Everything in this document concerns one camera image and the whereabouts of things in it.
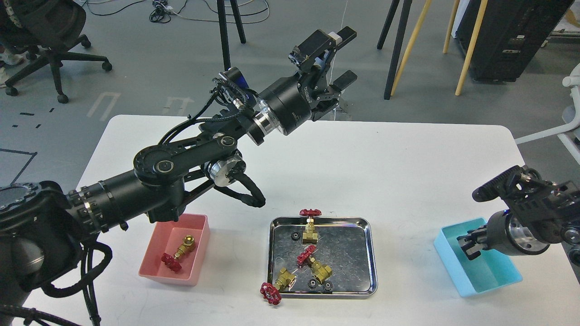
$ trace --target white chair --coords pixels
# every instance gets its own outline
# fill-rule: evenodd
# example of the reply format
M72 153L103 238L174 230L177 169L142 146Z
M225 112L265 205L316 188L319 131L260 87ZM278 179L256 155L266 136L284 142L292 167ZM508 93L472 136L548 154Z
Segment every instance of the white chair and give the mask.
M574 101L574 106L566 108L566 110L564 111L563 118L564 118L564 121L566 122L566 120L569 120L569 118L566 118L566 117L573 116L572 120L565 125L554 127L554 128L548 129L548 130L540 131L540 132L533 133L533 134L528 135L528 136L518 138L518 139L516 139L516 144L523 144L526 142L530 142L532 140L557 135L558 138L560 139L560 141L562 141L562 144L564 144L564 146L566 146L566 148L568 149L570 154L572 154L574 159L576 159L576 162L578 162L578 164L580 164L580 149L578 149L578 146L574 143L574 141L571 139L571 137L566 134L566 132L573 132L573 131L576 131L576 133L580 132L580 128L579 128L579 126L580 126L580 64L578 64L572 70L572 73L570 73L570 76L565 77L562 80L562 85L564 85L564 87L571 88L570 92L571 92L572 100Z

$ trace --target person's foot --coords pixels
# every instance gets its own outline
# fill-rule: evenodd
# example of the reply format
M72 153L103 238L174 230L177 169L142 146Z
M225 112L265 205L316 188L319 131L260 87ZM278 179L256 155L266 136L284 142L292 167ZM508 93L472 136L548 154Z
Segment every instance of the person's foot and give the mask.
M0 68L0 88L6 87L5 82L8 80L8 78L10 78L10 76L8 76L6 69L4 69L4 67Z
M9 66L16 66L21 64L24 61L24 58L21 55L13 55L8 51L4 51L3 53L0 53L0 61L4 61L4 63Z

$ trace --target black cable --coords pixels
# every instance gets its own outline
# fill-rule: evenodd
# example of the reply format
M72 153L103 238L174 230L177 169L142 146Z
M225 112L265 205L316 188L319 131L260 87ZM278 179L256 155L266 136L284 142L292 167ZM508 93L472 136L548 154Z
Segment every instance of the black cable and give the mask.
M113 250L111 250L111 247L108 245L100 242L95 242L92 244L91 249L98 250L104 254L103 260L101 260L101 262L95 268L87 271L85 277L82 277L76 284L67 288L56 288L50 283L43 285L42 291L44 294L53 298L64 298L66 296L71 296L81 292L83 288L92 283L93 280L104 271L104 269L113 259Z
M167 24L171 21L171 13L167 10L167 0L153 0L155 9L149 15L149 21L152 23Z
M25 308L12 305L0 305L0 313L5 314L7 316L34 320L36 322L38 322L38 320L46 320L61 326L80 326L66 319L42 311L38 311L34 308Z
M189 1L189 0L185 0L183 7L181 9L179 9L179 11L177 12L177 15L179 15L181 13L181 11L183 10L183 8L185 8L185 5L187 5L187 1Z
M155 8L155 10L149 14L149 21L152 23L167 24L171 21L171 15L168 15L163 8Z
M244 170L245 164L243 164L243 161L239 162L230 171L228 176L230 178L239 181L246 189L250 191L251 195L238 193L228 187L216 186L214 187L214 189L221 192L224 195L235 198L248 206L258 208L263 207L266 204L266 198L264 197L264 194L262 193L260 188L258 188L258 186L254 183L254 181L252 181L252 179L250 179L249 176L244 174Z
M206 6L209 8L209 10L211 10L211 11L213 11L213 12L215 12L215 13L218 13L217 11L213 10L213 9L212 9L212 8L209 6L209 3L207 2L207 0L204 0L204 2L205 2L205 4L206 4ZM266 10L268 10L268 7L264 8L264 9L262 9L262 10L258 11L258 12L255 12L255 13L248 13L248 14L245 14L245 15L240 15L240 16L254 16L254 15L257 15L257 14L259 14L259 13L263 13L263 12L265 12ZM233 15L234 15L234 14L232 14L232 13L226 13L226 16L233 16Z
M197 118L200 117L200 115L202 115L205 110L208 109L208 107L212 104L212 102L216 99L218 92L216 90L214 90L214 92L212 93L212 96L209 97L208 101L205 103L204 107L195 115L195 117L189 118L187 121L184 121L182 123L180 123L179 125L176 125L175 127L171 128L170 131L168 131L165 135L163 135L163 137L161 138L161 140L159 141L159 145L161 144L167 144L169 143L173 138L175 138L175 136L177 136L180 132L184 131L185 129L187 129L190 126L195 125L197 122Z
M87 9L89 9L89 12L90 12L91 14L95 15L95 16L111 16L111 15L114 15L114 14L116 14L116 13L119 13L119 12L121 12L121 11L122 11L122 10L124 10L125 8L128 8L128 7L132 6L132 5L135 5L135 4L137 4L137 3L141 3L141 2L144 2L144 1L145 1L145 0L139 0L139 1L136 1L136 2L133 2L133 3L130 3L129 5L126 5L126 6L124 6L123 8L121 8L121 9L117 10L116 12L112 12L112 13L94 13L94 12L93 12L93 11L90 9L90 6L89 6L89 0L86 0L86 1L85 1L85 3L83 4L83 6L85 6L85 5L86 5L86 8L87 8Z
M91 246L86 246L83 249L83 256L81 260L81 278L85 277L85 275L93 269L93 253L94 249ZM86 309L89 312L89 318L93 323L93 326L99 326L101 317L99 316L99 310L97 308L97 299L95 296L95 286L93 285L93 282L90 282L85 288L82 289L82 294L85 298Z

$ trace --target pink bin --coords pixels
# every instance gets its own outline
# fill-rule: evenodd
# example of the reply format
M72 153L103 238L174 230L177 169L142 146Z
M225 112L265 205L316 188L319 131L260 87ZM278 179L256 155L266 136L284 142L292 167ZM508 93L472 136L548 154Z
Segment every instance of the pink bin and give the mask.
M195 249L179 260L182 269L175 273L161 261L161 255L164 252L173 255L187 235L194 237ZM183 214L178 222L157 222L141 262L139 276L160 283L196 285L208 241L209 225L205 215Z

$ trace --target office chair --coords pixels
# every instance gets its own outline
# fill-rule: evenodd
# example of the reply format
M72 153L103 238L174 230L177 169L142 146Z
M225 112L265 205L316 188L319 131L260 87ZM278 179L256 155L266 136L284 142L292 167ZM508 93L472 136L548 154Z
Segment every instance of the office chair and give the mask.
M80 35L85 20L85 11L73 0L0 1L0 44L15 54L28 52L26 58L33 60L6 81L6 94L18 95L14 84L49 64L57 99L67 103L60 82L63 60L102 61L105 71L113 69L107 57L69 52L78 44L90 48L86 35Z

